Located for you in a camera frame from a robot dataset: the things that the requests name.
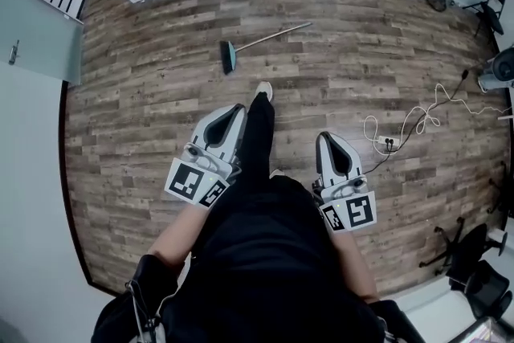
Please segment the grey glass door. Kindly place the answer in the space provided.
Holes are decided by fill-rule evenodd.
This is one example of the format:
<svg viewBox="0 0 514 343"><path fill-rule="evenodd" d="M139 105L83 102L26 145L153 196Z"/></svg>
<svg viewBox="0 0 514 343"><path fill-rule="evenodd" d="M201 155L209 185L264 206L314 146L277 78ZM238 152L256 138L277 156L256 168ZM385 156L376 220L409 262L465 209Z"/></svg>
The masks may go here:
<svg viewBox="0 0 514 343"><path fill-rule="evenodd" d="M43 0L0 0L0 62L8 64L19 40L15 67L77 85L84 25Z"/></svg>

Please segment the person's right forearm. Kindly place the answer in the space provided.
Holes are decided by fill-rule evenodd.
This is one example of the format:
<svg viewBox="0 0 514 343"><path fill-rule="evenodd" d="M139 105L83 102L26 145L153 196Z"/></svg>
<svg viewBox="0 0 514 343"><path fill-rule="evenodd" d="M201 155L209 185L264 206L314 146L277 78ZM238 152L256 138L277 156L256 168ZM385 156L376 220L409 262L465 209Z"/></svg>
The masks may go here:
<svg viewBox="0 0 514 343"><path fill-rule="evenodd" d="M346 286L367 304L379 301L375 279L351 232L331 235Z"/></svg>

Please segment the teal broom with metal handle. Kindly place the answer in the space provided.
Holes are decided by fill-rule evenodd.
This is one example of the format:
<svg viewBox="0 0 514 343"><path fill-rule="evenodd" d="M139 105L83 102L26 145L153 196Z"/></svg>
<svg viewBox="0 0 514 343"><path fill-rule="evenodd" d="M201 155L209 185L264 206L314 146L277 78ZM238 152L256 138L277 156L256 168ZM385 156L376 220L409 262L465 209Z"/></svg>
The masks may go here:
<svg viewBox="0 0 514 343"><path fill-rule="evenodd" d="M292 32L292 31L296 31L296 30L299 30L299 29L303 29L303 28L306 28L306 27L310 27L312 25L311 22L306 22L306 23L302 23L298 26L295 26L295 27L290 27L288 29L285 29L285 30L282 30L282 31L279 31L279 32L276 32L272 35L268 35L266 37L263 37L261 39L258 39L258 40L255 40L251 43L248 43L246 45L243 45L241 47L235 47L234 44L230 41L220 41L219 42L219 51L220 51L220 59L221 59L221 64L222 64L222 70L223 70L223 73L225 75L229 75L230 73L232 73L235 68L236 68L236 63L237 63L237 53L242 51L242 50L245 50L249 47L253 47L254 45L257 45L259 43L262 43L262 42L265 42L265 41L268 41L270 39L273 39L273 38L276 38L276 37L279 37L281 35L285 35L289 32Z"/></svg>

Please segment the black folding chair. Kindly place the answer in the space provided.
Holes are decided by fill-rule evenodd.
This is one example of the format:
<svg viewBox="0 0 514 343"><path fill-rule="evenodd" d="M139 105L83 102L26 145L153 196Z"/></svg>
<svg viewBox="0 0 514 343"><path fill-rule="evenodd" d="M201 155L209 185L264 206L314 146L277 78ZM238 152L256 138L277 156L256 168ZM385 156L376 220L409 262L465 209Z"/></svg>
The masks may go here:
<svg viewBox="0 0 514 343"><path fill-rule="evenodd" d="M500 8L498 10L494 10L489 5L490 1L491 0L485 0L463 7L464 10L473 9L476 12L476 16L479 19L479 23L475 31L475 36L477 36L479 30L482 27L485 27L489 30L489 35L493 35L495 33L497 33L498 35L504 34L503 26L500 23L500 17L503 13L506 0L494 0L496 3L500 4Z"/></svg>

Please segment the person's left forearm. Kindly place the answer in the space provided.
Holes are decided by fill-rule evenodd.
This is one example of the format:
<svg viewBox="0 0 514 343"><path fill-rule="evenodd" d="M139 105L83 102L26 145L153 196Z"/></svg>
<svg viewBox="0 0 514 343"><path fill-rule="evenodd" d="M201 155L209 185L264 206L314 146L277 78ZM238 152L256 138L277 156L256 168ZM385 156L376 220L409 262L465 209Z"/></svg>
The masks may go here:
<svg viewBox="0 0 514 343"><path fill-rule="evenodd" d="M149 254L170 267L183 265L209 213L204 207L187 205L157 237Z"/></svg>

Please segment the person's black clothed body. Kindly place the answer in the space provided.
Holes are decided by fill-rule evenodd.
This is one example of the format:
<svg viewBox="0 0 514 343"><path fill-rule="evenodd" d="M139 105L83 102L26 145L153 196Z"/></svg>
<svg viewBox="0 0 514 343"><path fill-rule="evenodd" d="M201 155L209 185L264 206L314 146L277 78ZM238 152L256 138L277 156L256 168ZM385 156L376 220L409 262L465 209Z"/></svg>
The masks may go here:
<svg viewBox="0 0 514 343"><path fill-rule="evenodd" d="M253 99L242 172L209 209L185 262L147 252L126 292L108 303L91 343L415 343L392 300L367 304L345 284L310 193L270 178L272 102Z"/></svg>

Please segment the grey floor fan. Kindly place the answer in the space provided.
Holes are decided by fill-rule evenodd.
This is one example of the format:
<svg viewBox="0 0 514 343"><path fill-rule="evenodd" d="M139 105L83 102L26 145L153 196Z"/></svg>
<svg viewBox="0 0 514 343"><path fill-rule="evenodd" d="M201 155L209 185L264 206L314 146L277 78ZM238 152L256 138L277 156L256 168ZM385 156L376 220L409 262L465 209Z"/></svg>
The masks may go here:
<svg viewBox="0 0 514 343"><path fill-rule="evenodd" d="M482 92L500 88L514 89L514 47L488 60L477 82Z"/></svg>

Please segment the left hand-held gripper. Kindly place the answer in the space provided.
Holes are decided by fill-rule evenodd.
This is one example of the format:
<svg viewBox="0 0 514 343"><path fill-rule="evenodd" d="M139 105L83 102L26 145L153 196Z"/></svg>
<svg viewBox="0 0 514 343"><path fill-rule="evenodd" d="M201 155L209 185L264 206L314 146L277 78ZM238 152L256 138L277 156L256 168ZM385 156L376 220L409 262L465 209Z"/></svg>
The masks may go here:
<svg viewBox="0 0 514 343"><path fill-rule="evenodd" d="M165 192L210 209L241 172L235 153L245 122L242 104L218 108L204 116L194 129L193 143L188 142L182 155L173 159Z"/></svg>

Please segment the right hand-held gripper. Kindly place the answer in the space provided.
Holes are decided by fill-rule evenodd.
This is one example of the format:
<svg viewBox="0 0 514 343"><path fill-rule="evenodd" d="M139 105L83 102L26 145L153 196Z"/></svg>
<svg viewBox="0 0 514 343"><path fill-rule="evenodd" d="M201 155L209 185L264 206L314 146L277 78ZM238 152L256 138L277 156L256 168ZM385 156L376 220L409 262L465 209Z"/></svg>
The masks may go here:
<svg viewBox="0 0 514 343"><path fill-rule="evenodd" d="M375 193L361 174L358 152L345 139L320 133L316 171L320 177L312 184L313 196L329 231L355 231L377 222Z"/></svg>

